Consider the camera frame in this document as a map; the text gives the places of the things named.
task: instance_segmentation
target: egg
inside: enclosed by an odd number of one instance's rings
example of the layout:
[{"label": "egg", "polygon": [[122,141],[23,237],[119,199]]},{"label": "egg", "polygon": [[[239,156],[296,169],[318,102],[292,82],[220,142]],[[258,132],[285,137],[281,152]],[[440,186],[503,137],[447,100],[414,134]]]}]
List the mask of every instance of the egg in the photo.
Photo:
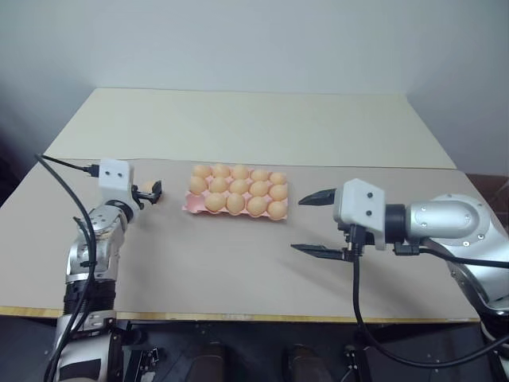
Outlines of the egg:
[{"label": "egg", "polygon": [[252,197],[247,202],[247,211],[252,216],[262,215],[267,208],[267,202],[262,197]]},{"label": "egg", "polygon": [[247,185],[247,182],[242,179],[237,179],[230,184],[231,193],[239,193],[242,195],[243,193],[246,193],[248,189],[249,185]]},{"label": "egg", "polygon": [[218,163],[217,165],[212,167],[212,175],[214,175],[214,177],[229,177],[230,169],[228,168],[228,166]]},{"label": "egg", "polygon": [[202,177],[203,179],[205,179],[206,177],[210,177],[210,175],[212,174],[212,169],[210,168],[210,166],[196,165],[194,166],[194,169],[192,169],[192,174],[195,177]]},{"label": "egg", "polygon": [[287,185],[273,185],[270,187],[269,195],[275,201],[282,201],[288,197]]},{"label": "egg", "polygon": [[234,179],[248,179],[249,170],[244,165],[237,165],[231,171],[231,177]]},{"label": "egg", "polygon": [[226,197],[222,193],[211,193],[205,198],[205,207],[212,212],[217,212],[226,204]]},{"label": "egg", "polygon": [[286,175],[283,173],[272,173],[269,180],[275,185],[284,185],[286,183]]},{"label": "egg", "polygon": [[245,204],[246,201],[242,195],[238,195],[237,193],[231,194],[226,200],[226,208],[231,215],[238,215],[244,209]]},{"label": "egg", "polygon": [[215,177],[208,185],[208,189],[211,193],[223,193],[228,189],[228,182],[223,177]]},{"label": "egg", "polygon": [[207,182],[202,177],[191,177],[189,179],[189,191],[195,195],[200,195],[207,189]]},{"label": "egg", "polygon": [[286,215],[287,210],[288,208],[282,201],[273,201],[269,204],[267,212],[269,213],[271,219],[279,220]]},{"label": "egg", "polygon": [[266,181],[256,181],[249,188],[249,193],[254,197],[264,197],[269,191],[269,185]]},{"label": "egg", "polygon": [[251,179],[254,181],[266,181],[269,179],[269,172],[267,170],[255,170],[251,173]]}]

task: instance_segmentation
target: floor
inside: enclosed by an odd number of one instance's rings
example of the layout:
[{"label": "floor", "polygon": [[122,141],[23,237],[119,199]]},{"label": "floor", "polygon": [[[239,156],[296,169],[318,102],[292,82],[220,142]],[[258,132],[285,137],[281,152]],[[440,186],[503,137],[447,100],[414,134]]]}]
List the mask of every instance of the floor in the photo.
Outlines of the floor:
[{"label": "floor", "polygon": [[[157,365],[153,382],[184,381],[200,346],[212,341],[222,342],[235,350],[231,358],[232,381],[283,382],[282,350],[295,343],[314,349],[324,359],[334,380],[339,381],[347,370],[344,346],[352,341],[355,332],[354,325],[337,324],[166,322],[136,326],[146,330],[148,341],[135,348],[152,349],[157,346],[164,348],[167,354]],[[387,346],[412,359],[443,361],[459,357],[482,345],[477,325],[457,325],[454,329],[443,329],[444,326],[438,325],[432,333],[391,342]],[[53,334],[54,328],[43,322],[0,317],[0,380],[40,382]],[[437,372],[396,364],[373,349],[367,351],[367,359],[373,382],[494,380],[484,358]],[[129,350],[126,351],[126,365],[128,360]],[[353,380],[354,376],[350,375],[348,381]]]}]

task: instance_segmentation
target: beige tabletop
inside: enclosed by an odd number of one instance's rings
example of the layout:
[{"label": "beige tabletop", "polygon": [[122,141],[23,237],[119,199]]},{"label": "beige tabletop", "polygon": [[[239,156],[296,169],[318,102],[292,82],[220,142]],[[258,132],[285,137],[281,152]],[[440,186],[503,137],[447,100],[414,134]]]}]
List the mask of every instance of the beige tabletop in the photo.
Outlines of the beige tabletop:
[{"label": "beige tabletop", "polygon": [[[289,246],[344,245],[332,208],[297,206],[298,199],[358,177],[385,189],[387,203],[443,193],[482,200],[457,170],[267,166],[288,175],[288,220],[192,215],[181,206],[194,162],[132,163],[136,183],[161,179],[164,196],[126,233],[115,300],[121,318],[353,322],[352,265],[315,259]],[[57,169],[88,208],[97,205],[96,179]],[[65,261],[76,237],[72,216],[78,214],[40,166],[3,205],[0,314],[60,314]],[[439,259],[399,258],[367,248],[361,264],[360,300],[369,322],[477,319]]]}]

